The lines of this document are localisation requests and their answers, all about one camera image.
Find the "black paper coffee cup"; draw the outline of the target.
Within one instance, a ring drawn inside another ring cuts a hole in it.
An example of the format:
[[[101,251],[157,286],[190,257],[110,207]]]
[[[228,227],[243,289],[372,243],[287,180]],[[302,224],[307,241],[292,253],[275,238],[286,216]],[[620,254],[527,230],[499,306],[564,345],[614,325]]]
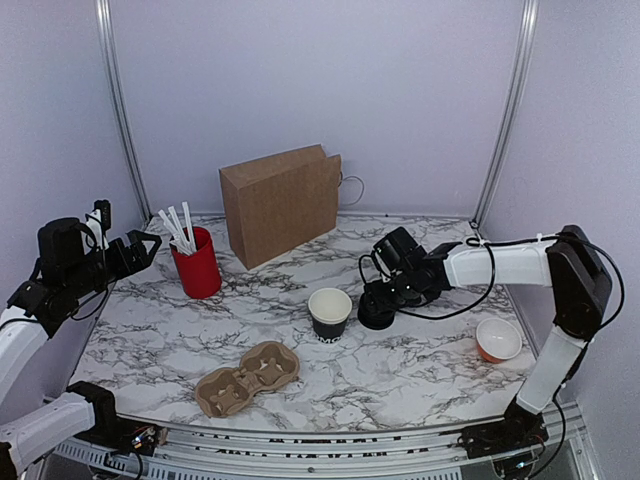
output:
[[[318,340],[324,344],[338,342],[353,308],[349,295],[337,288],[321,288],[310,296],[307,305]]]

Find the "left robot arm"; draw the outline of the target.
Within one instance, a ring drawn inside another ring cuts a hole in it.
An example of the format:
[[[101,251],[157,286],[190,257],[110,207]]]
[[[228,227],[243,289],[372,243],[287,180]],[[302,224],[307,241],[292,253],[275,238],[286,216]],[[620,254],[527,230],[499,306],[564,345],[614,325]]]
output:
[[[37,234],[39,256],[29,279],[1,314],[1,393],[7,395],[31,358],[97,295],[152,263],[162,239],[139,230],[109,240],[111,204],[97,200],[83,219],[52,220]],[[1,476],[16,479],[59,444],[81,436],[140,454],[148,443],[116,412],[113,393],[80,381],[58,398],[1,427]]]

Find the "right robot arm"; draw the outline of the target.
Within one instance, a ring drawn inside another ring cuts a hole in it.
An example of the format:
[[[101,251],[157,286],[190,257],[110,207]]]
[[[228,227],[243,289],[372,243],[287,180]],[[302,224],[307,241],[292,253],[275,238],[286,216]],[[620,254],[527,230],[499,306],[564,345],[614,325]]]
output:
[[[543,412],[577,372],[595,336],[612,323],[611,293],[624,288],[611,257],[577,225],[555,234],[492,242],[469,238],[426,250],[403,227],[388,233],[369,253],[379,273],[365,280],[357,317],[372,330],[390,327],[398,314],[418,308],[445,291],[484,286],[546,288],[553,319],[533,369],[497,420],[464,428],[459,437],[470,458],[544,443]]]

